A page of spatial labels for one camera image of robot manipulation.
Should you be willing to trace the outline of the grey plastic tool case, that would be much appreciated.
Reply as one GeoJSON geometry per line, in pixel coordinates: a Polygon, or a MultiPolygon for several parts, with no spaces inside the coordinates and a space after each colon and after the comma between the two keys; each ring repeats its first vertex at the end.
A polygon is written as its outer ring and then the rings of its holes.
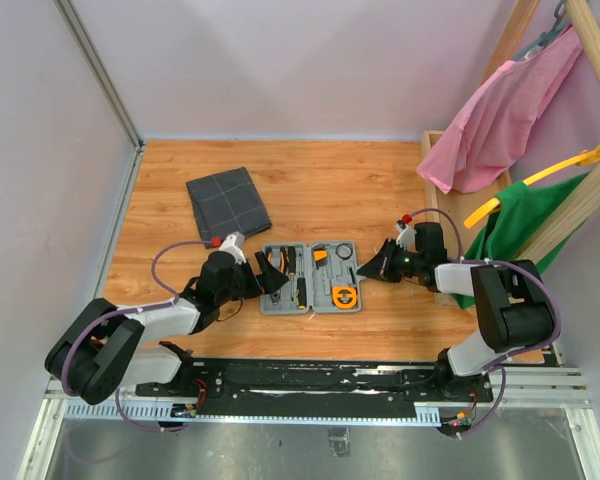
{"type": "Polygon", "coordinates": [[[264,295],[260,298],[260,312],[264,315],[300,315],[313,312],[316,314],[353,314],[362,309],[361,300],[361,280],[356,274],[358,270],[358,259],[355,243],[352,241],[322,241],[311,244],[304,243],[270,243],[262,248],[265,254],[267,247],[274,250],[274,262],[277,262],[277,252],[280,247],[293,245],[296,247],[297,265],[296,275],[289,277],[289,282],[281,289],[281,298],[278,305],[273,305],[270,295],[264,295]],[[353,255],[348,260],[341,260],[335,254],[336,246],[340,243],[349,243],[353,247],[353,255]],[[328,246],[329,261],[326,267],[317,270],[312,258],[312,248],[319,244],[328,246]],[[307,308],[299,310],[296,306],[297,279],[301,276],[306,278],[307,284],[307,308]],[[353,309],[338,309],[332,301],[331,290],[334,286],[349,286],[357,289],[358,301],[353,309]]]}

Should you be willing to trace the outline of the black yellow thick screwdriver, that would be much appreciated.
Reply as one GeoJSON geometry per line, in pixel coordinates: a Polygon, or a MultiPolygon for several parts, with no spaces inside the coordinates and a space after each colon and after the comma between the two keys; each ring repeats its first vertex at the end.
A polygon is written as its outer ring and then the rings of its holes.
{"type": "Polygon", "coordinates": [[[293,245],[288,246],[286,250],[286,267],[287,274],[290,278],[293,278],[296,275],[296,259],[296,247],[293,245]]]}

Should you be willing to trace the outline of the orange tape measure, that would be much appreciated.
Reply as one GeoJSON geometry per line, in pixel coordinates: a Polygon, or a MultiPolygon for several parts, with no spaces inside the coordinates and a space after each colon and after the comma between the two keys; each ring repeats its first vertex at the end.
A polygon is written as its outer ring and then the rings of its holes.
{"type": "Polygon", "coordinates": [[[357,289],[349,286],[334,286],[331,290],[331,298],[338,309],[353,309],[358,301],[357,289]]]}

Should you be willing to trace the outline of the black tape roll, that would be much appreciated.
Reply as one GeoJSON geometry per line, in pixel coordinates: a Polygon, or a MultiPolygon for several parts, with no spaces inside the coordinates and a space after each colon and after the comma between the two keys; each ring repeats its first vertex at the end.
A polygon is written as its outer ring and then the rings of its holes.
{"type": "Polygon", "coordinates": [[[353,255],[353,247],[349,243],[340,243],[336,246],[335,254],[341,260],[348,260],[353,255]]]}

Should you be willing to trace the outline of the orange black pliers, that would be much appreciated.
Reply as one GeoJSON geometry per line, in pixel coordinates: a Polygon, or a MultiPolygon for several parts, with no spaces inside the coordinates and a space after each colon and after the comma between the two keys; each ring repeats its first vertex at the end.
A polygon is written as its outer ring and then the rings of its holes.
{"type": "Polygon", "coordinates": [[[277,252],[277,262],[274,262],[274,250],[272,247],[265,249],[268,262],[275,268],[277,274],[274,275],[275,286],[277,289],[270,294],[273,305],[278,305],[281,298],[281,288],[288,282],[288,254],[285,247],[280,247],[277,252]]]}

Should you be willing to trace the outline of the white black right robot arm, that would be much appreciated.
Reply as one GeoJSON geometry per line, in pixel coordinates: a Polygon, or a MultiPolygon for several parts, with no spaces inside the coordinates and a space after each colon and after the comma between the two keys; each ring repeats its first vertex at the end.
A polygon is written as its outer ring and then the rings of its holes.
{"type": "Polygon", "coordinates": [[[398,223],[399,236],[384,241],[357,274],[398,283],[415,278],[433,293],[471,297],[477,329],[463,342],[442,350],[424,385],[446,400],[454,400],[479,385],[510,356],[541,349],[557,338],[560,316],[529,260],[449,258],[443,229],[436,222],[410,227],[398,223]]]}

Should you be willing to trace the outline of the black yellow slim screwdriver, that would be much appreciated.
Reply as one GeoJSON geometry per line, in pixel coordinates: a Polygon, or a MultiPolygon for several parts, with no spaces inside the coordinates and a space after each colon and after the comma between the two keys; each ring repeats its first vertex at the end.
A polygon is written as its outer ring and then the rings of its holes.
{"type": "Polygon", "coordinates": [[[296,306],[299,310],[307,308],[307,284],[304,276],[297,279],[296,306]]]}

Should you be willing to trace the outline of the orange black hex key set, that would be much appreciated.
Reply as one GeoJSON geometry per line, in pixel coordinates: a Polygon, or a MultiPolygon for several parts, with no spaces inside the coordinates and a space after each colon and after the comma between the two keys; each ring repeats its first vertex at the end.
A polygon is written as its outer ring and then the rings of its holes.
{"type": "Polygon", "coordinates": [[[329,261],[328,246],[326,244],[319,244],[312,248],[312,258],[314,266],[317,270],[322,267],[326,267],[329,261]]]}

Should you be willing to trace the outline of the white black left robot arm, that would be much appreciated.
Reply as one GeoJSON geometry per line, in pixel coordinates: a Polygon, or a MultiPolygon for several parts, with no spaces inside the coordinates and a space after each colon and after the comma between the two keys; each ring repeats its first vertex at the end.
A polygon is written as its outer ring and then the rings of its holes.
{"type": "Polygon", "coordinates": [[[261,273],[228,251],[214,251],[175,298],[144,306],[118,307],[104,298],[89,302],[55,343],[45,370],[63,390],[89,405],[108,399],[123,386],[161,384],[170,394],[187,393],[194,383],[191,359],[164,339],[199,333],[219,319],[232,301],[272,294],[289,282],[264,253],[261,273]]]}

